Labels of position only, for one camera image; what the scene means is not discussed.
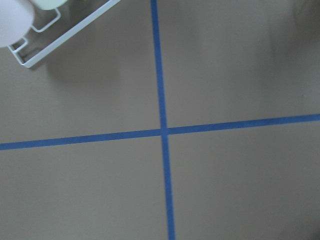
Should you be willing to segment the pale green cup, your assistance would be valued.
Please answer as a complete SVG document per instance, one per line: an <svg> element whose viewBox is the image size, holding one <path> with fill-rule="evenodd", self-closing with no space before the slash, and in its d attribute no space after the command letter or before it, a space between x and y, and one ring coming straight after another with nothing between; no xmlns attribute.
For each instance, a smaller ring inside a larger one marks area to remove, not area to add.
<svg viewBox="0 0 320 240"><path fill-rule="evenodd" d="M53 10L64 5L68 0L30 0L36 7L41 10Z"/></svg>

